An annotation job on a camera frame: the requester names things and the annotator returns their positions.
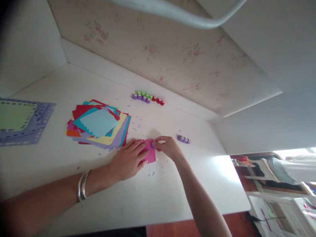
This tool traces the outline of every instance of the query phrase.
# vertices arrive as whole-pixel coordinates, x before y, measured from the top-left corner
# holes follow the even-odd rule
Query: stack of colored paper
[[[67,126],[67,136],[79,144],[113,149],[126,144],[131,116],[97,100],[77,105]]]
[[[0,146],[38,143],[55,108],[54,103],[0,100]]]

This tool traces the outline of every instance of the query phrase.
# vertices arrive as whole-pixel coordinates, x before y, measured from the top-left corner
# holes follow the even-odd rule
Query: white table
[[[179,145],[220,211],[227,214],[249,210],[235,168],[212,124],[169,105],[168,101],[160,106],[132,100],[133,92],[68,63],[17,93],[14,98],[53,102],[57,106],[37,145],[0,148],[5,198],[111,160],[116,150],[108,152],[92,145],[79,145],[64,133],[76,105],[94,98],[119,106],[132,116],[129,139],[176,134],[190,138],[191,144]],[[75,205],[39,235],[65,236],[192,219],[174,163],[162,152],[156,156],[158,161],[146,165],[134,178]]]

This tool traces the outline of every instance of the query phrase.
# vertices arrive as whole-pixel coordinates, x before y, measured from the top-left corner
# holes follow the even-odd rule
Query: wall
[[[18,1],[3,34],[0,97],[8,97],[67,62],[47,1]]]
[[[196,1],[172,0],[209,17]],[[221,29],[199,30],[103,0],[49,0],[63,38],[222,116],[281,93]]]
[[[198,0],[213,17],[236,0]],[[222,25],[284,92],[313,83],[316,74],[316,2],[247,0]]]
[[[235,113],[216,124],[227,154],[316,146],[316,82]]]

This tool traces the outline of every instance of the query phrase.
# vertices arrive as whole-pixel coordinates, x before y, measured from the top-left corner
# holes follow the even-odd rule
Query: silver bangle
[[[86,187],[86,181],[87,181],[89,171],[90,170],[88,170],[82,174],[82,176],[79,180],[79,183],[78,183],[78,200],[79,200],[79,202],[82,202],[85,199],[87,199],[87,196],[85,194],[85,187]]]
[[[82,200],[82,198],[81,198],[81,181],[82,181],[82,177],[83,177],[83,175],[84,175],[85,173],[83,173],[82,174],[82,176],[81,176],[81,178],[80,178],[80,180],[79,180],[79,183],[78,183],[78,199],[79,199],[79,202],[82,202],[83,200]]]
[[[86,196],[86,193],[85,193],[85,188],[86,188],[86,181],[87,181],[87,178],[88,178],[88,174],[89,174],[90,170],[86,171],[84,173],[84,177],[83,177],[83,180],[82,180],[82,195],[85,199],[87,199],[88,197]]]

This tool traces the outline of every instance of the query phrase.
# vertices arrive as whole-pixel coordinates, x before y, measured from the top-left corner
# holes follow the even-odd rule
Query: cable
[[[285,219],[286,217],[273,217],[273,218],[269,218],[269,219],[266,219],[266,220],[260,220],[260,219],[258,219],[258,218],[256,218],[256,217],[254,217],[254,216],[249,214],[249,215],[246,216],[246,218],[249,221],[262,222],[262,221],[266,221],[266,220],[268,221],[268,220],[273,220],[273,219]]]

